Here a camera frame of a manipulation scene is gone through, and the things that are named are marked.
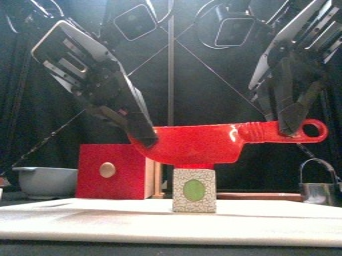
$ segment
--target white table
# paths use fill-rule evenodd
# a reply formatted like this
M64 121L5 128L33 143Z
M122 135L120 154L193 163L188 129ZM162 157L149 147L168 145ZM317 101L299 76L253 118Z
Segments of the white table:
M215 214L173 213L168 199L61 199L0 207L0 239L342 247L342 209L217 200Z

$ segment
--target red plastic scoop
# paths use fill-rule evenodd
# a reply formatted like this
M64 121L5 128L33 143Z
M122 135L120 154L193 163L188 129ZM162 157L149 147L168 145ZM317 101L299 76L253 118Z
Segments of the red plastic scoop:
M312 125L317 136L308 137L303 126ZM181 166L196 164L233 163L244 143L316 143L327 136L324 124L307 119L297 133L283 136L277 132L277 122L249 122L236 124L153 127L157 143L145 148L129 138L140 153L152 160Z

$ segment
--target red box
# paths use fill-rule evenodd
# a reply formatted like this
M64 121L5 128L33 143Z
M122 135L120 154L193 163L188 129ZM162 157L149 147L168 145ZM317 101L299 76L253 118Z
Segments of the red box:
M114 174L104 177L100 170L110 165ZM77 198L144 199L152 193L153 161L130 144L80 146Z

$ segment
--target gray bowl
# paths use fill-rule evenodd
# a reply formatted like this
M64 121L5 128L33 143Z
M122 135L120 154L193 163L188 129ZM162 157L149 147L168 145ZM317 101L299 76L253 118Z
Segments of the gray bowl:
M53 199L74 196L77 169L50 167L14 167L18 185L30 199Z

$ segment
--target gold knob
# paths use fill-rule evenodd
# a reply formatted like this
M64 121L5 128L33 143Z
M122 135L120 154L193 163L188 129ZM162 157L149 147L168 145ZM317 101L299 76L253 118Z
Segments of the gold knob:
M105 162L100 166L100 175L102 178L110 178L116 173L116 168L112 163Z

